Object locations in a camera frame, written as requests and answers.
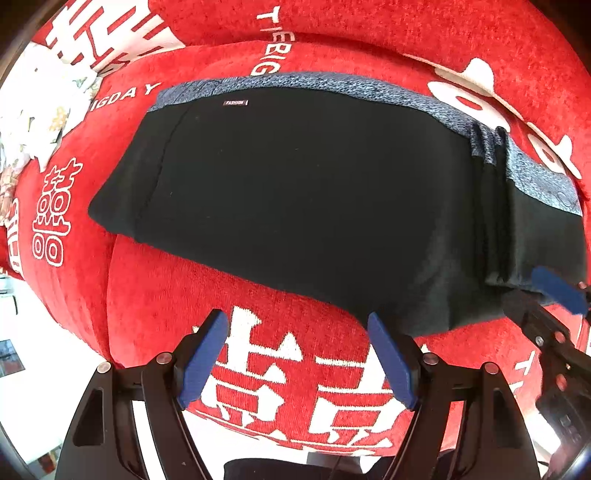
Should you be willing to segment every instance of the window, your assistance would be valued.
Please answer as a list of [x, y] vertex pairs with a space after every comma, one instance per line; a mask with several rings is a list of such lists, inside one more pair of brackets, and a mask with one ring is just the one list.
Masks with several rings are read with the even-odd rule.
[[0, 340], [0, 377], [25, 370], [10, 340]]

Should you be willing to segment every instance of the gray waistband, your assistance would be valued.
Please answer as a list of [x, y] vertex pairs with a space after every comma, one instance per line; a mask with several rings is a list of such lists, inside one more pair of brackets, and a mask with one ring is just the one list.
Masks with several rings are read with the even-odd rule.
[[523, 193], [565, 212], [582, 216], [579, 198], [573, 182], [566, 175], [555, 173], [527, 156], [504, 130], [493, 131], [471, 116], [435, 98], [415, 93], [367, 77], [343, 73], [276, 73], [255, 77], [195, 80], [162, 90], [148, 112], [167, 105], [178, 105], [192, 100], [262, 87], [290, 87], [326, 90], [372, 102], [406, 106], [428, 113], [452, 131], [470, 139], [472, 153], [495, 164], [495, 146], [504, 148], [507, 155], [506, 175]]

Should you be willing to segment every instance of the white cloth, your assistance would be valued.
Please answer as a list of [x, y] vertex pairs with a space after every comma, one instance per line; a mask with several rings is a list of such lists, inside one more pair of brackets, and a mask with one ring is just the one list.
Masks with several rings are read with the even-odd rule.
[[44, 171], [61, 137], [84, 120], [100, 80], [30, 43], [0, 88], [0, 172], [12, 166], [18, 173], [34, 157]]

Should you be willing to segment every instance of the black pants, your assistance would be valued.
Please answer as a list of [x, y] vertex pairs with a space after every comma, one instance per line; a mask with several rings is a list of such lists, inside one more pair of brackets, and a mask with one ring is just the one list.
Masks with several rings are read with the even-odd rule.
[[149, 112], [89, 214], [363, 323], [378, 311], [426, 335], [501, 317], [501, 294], [527, 288], [538, 264], [584, 280], [581, 217], [516, 189], [498, 150], [484, 163], [413, 108], [243, 90]]

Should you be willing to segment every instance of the red fabric surface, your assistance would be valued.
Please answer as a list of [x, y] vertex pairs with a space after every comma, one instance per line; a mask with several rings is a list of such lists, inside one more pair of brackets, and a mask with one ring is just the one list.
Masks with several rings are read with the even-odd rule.
[[[91, 19], [84, 28], [64, 33], [71, 35], [73, 48], [90, 39], [92, 52], [81, 51], [79, 61], [84, 61], [86, 52], [93, 55], [89, 64], [94, 64], [106, 46], [120, 51], [122, 58], [129, 54], [133, 35], [127, 32], [124, 45], [116, 43], [123, 37], [114, 34], [137, 27], [126, 24], [125, 15], [129, 17], [130, 5], [139, 8], [142, 2], [118, 2], [122, 6], [116, 14], [110, 14], [109, 8], [101, 14], [98, 8], [107, 3], [68, 3]], [[536, 134], [527, 122], [536, 124], [555, 144], [563, 134], [569, 135], [573, 162], [583, 176], [578, 185], [586, 200], [584, 181], [591, 168], [585, 163], [591, 150], [591, 105], [585, 92], [591, 86], [589, 75], [560, 33], [523, 0], [493, 5], [475, 0], [373, 1], [349, 6], [299, 1], [282, 5], [277, 23], [271, 17], [256, 18], [275, 5], [260, 0], [232, 0], [215, 7], [184, 0], [152, 0], [149, 5], [149, 17], [158, 14], [164, 20], [151, 34], [170, 27], [184, 44], [196, 46], [146, 56], [112, 73], [92, 111], [64, 138], [45, 174], [26, 168], [17, 188], [18, 245], [25, 279], [61, 325], [125, 366], [174, 348], [210, 309], [221, 308], [230, 315], [233, 335], [203, 401], [192, 404], [191, 411], [295, 448], [394, 454], [409, 415], [398, 414], [400, 408], [384, 384], [367, 336], [350, 315], [110, 235], [88, 218], [91, 198], [163, 88], [193, 79], [259, 73], [266, 61], [277, 63], [279, 72], [359, 74], [425, 95], [432, 95], [432, 82], [453, 83], [438, 76], [434, 67], [400, 55], [404, 53], [456, 72], [464, 71], [471, 59], [486, 61], [494, 73], [495, 92], [524, 119], [490, 96], [459, 87], [463, 103], [480, 102], [485, 110], [490, 106], [508, 123], [520, 148], [538, 162], [528, 136]], [[97, 20], [101, 15], [111, 15], [102, 26]], [[260, 31], [277, 27], [293, 32], [295, 40], [285, 34], [285, 42], [273, 41], [273, 33], [280, 30]], [[52, 28], [46, 25], [36, 39], [44, 41]], [[263, 59], [268, 51], [284, 58]], [[77, 58], [75, 53], [70, 50], [67, 55]], [[448, 94], [456, 91], [446, 88]], [[471, 111], [480, 118], [481, 110]], [[280, 112], [269, 114], [280, 121]], [[264, 135], [258, 141], [264, 151]], [[57, 196], [67, 202], [52, 203]], [[53, 207], [47, 207], [43, 198]], [[54, 246], [41, 249], [42, 242]], [[580, 318], [564, 311], [559, 316], [578, 340]], [[484, 361], [496, 361], [522, 409], [533, 410], [540, 386], [538, 351], [508, 320], [417, 341], [454, 364], [479, 367]], [[458, 415], [454, 409], [444, 447], [453, 444]]]

